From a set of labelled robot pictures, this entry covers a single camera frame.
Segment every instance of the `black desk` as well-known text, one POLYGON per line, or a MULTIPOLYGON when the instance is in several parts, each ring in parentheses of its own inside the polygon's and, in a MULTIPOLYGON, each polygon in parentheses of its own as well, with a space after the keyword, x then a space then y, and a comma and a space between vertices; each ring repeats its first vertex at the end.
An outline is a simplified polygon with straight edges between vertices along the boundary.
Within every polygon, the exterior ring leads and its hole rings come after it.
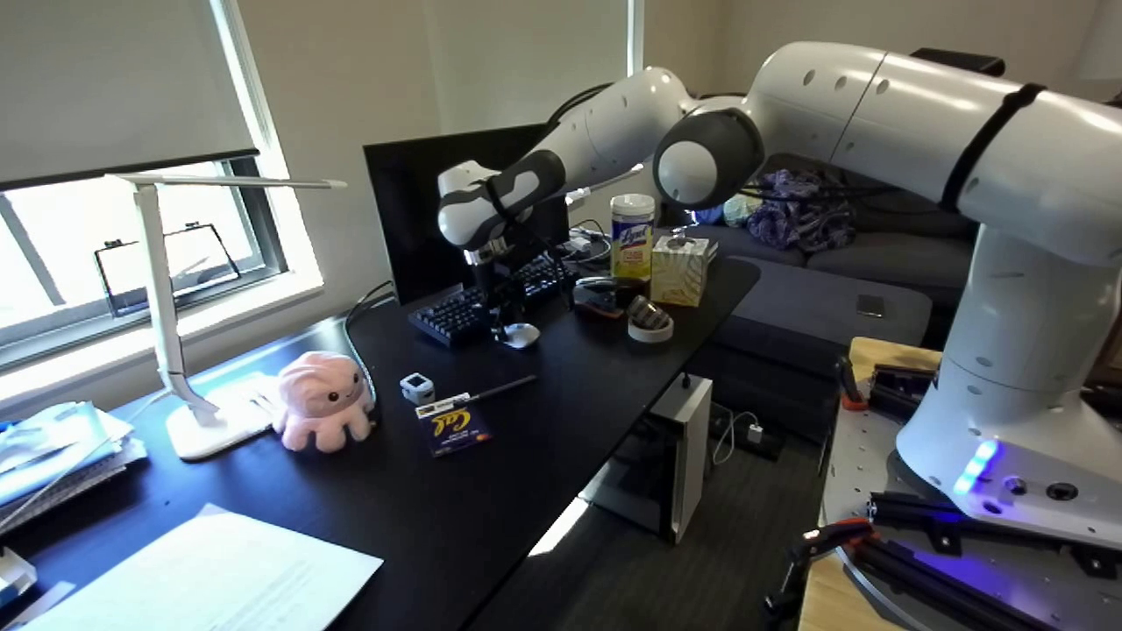
MULTIPOLYGON (((152 462, 19 528, 7 548, 40 569, 44 585, 86 585, 214 500, 381 556, 342 627, 458 627, 518 569, 753 278, 753 267, 719 260, 705 306, 673 311, 677 336, 662 347, 633 344, 624 321, 585 321, 559 301, 539 320, 536 349, 477 344, 454 354, 421 340, 400 306, 386 306, 350 327, 378 387, 372 441, 336 457, 291 457, 268 434, 208 462, 179 462, 162 426, 176 402, 134 402, 120 413, 137 425, 152 462), (406 373, 432 375, 439 392, 486 388, 530 373, 539 377, 479 402, 496 441, 432 458, 423 425, 397 392, 406 373)), ((195 387, 208 392, 248 373, 274 375, 309 347, 342 349, 336 321, 228 362, 195 387)))

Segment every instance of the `white desk lamp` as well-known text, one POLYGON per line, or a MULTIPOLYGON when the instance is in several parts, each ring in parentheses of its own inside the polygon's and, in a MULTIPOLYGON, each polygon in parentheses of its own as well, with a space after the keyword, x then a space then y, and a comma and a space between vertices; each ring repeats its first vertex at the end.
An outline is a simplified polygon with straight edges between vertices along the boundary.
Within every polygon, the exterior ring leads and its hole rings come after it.
POLYGON ((134 204, 141 210, 141 246, 148 251, 148 308, 156 329, 156 358, 166 388, 173 388, 186 406, 167 417, 167 441, 179 458, 208 458, 271 426, 268 413, 236 413, 212 402, 186 382, 181 347, 176 333, 176 292, 167 274, 167 246, 162 222, 162 186, 236 186, 236 188, 343 188, 336 177, 248 177, 248 175, 120 175, 134 186, 134 204))

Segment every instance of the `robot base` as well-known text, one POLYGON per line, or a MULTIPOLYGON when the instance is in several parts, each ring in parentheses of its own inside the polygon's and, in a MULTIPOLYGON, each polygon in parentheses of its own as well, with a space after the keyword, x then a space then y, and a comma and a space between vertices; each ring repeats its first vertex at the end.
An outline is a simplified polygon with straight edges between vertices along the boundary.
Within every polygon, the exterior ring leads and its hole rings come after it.
POLYGON ((929 388, 897 457, 968 517, 1122 551, 1122 434, 1109 422, 1085 398, 1008 425, 968 417, 958 395, 929 388))

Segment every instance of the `white robotic arm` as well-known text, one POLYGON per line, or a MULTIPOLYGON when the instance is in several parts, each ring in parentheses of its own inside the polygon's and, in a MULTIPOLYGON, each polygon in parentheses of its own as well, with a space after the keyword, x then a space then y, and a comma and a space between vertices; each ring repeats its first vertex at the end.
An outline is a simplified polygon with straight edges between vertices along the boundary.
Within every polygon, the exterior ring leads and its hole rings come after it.
POLYGON ((486 262, 536 200, 651 156, 705 205, 768 153, 837 163, 983 225, 936 387, 903 458, 970 517, 1122 548, 1122 439, 1080 402, 1118 314, 1122 107, 863 47, 795 41, 747 97, 693 100, 668 70, 627 78, 518 163, 447 188, 443 232, 486 262))

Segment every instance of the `blue light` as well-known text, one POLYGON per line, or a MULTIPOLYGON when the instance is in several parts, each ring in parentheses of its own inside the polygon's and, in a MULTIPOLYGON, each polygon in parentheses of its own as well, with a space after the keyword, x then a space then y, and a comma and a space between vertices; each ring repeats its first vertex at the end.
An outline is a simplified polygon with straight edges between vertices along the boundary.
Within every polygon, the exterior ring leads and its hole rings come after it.
POLYGON ((977 441, 970 462, 958 472, 953 495, 976 492, 977 478, 990 470, 991 457, 1000 452, 995 439, 977 441))

